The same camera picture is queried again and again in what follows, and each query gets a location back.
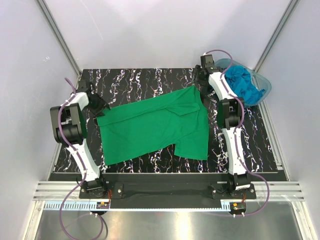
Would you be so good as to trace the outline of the green t shirt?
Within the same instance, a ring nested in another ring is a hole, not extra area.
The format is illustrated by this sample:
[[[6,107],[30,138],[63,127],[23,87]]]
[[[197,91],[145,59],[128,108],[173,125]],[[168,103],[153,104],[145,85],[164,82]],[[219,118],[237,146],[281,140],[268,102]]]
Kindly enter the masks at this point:
[[[174,145],[174,155],[206,161],[208,111],[193,85],[153,98],[104,109],[97,117],[107,165]]]

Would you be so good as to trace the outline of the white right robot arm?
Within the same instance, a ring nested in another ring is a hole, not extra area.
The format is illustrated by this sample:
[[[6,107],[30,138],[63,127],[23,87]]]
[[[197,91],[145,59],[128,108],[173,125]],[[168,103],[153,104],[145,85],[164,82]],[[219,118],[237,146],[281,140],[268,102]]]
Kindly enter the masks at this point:
[[[215,65],[211,54],[202,55],[200,63],[195,66],[193,79],[200,85],[203,96],[212,92],[217,95],[219,103],[216,120],[224,135],[229,159],[228,181],[222,190],[216,192],[221,196],[227,194],[230,198],[244,200],[251,186],[242,147],[244,100],[232,91],[225,74]]]

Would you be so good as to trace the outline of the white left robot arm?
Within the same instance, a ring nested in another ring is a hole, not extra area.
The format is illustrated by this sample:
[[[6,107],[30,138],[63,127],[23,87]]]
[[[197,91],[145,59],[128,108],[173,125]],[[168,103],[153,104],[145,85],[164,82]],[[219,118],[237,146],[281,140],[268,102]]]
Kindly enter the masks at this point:
[[[66,147],[81,173],[81,198],[110,198],[112,191],[107,186],[101,170],[95,163],[87,143],[88,130],[83,109],[88,109],[95,117],[103,117],[109,104],[92,90],[89,80],[80,80],[78,88],[66,77],[71,86],[70,97],[61,105],[50,108],[51,125],[54,139]]]

